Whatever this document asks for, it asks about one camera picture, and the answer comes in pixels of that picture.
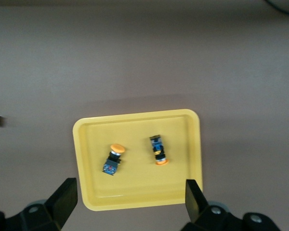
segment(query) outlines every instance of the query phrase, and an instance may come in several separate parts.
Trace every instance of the screw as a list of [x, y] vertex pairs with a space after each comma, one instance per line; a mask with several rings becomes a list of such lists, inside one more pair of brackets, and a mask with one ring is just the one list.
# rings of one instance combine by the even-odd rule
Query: screw
[[34, 213], [38, 210], [39, 208], [38, 207], [32, 207], [29, 209], [29, 213]]
[[213, 207], [211, 208], [212, 213], [214, 214], [221, 214], [221, 210], [218, 207]]
[[252, 221], [256, 222], [256, 223], [261, 223], [262, 222], [261, 218], [258, 215], [251, 215], [250, 219]]

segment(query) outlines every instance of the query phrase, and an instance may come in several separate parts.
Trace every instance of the yellow tray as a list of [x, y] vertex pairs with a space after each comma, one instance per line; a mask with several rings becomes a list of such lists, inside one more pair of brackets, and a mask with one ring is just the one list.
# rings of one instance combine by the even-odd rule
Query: yellow tray
[[[161, 135], [155, 164], [149, 137]], [[185, 180], [202, 189], [199, 118], [188, 109], [83, 118], [73, 127], [82, 199], [94, 211], [184, 203]], [[110, 145], [121, 144], [117, 172], [102, 172]]]

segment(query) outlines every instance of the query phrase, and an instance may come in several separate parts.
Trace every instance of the black cable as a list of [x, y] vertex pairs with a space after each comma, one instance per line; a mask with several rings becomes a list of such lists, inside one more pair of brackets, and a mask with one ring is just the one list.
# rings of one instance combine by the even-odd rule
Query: black cable
[[272, 6], [275, 10], [287, 14], [289, 15], [289, 11], [281, 9], [280, 7], [278, 7], [275, 3], [272, 3], [270, 0], [264, 0], [266, 3], [268, 3], [270, 6]]

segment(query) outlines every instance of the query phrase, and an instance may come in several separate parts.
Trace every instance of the rectangular plastic tray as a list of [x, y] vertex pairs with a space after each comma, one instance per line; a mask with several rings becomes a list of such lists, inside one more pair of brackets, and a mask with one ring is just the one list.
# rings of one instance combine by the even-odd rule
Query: rectangular plastic tray
[[[154, 135], [162, 137], [164, 166], [155, 164]], [[73, 136], [82, 199], [91, 210], [181, 204], [186, 179], [202, 189], [199, 118], [191, 110], [83, 118]], [[114, 143], [126, 151], [111, 176], [102, 169]]]

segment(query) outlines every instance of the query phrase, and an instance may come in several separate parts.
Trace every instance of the gray table surface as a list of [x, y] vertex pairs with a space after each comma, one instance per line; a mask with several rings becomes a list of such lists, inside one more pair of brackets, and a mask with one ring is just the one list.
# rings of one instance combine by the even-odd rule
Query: gray table surface
[[[80, 118], [189, 108], [204, 194], [289, 231], [289, 16], [263, 1], [0, 7], [0, 210], [78, 170]], [[178, 231], [185, 206], [93, 212], [63, 230]]]

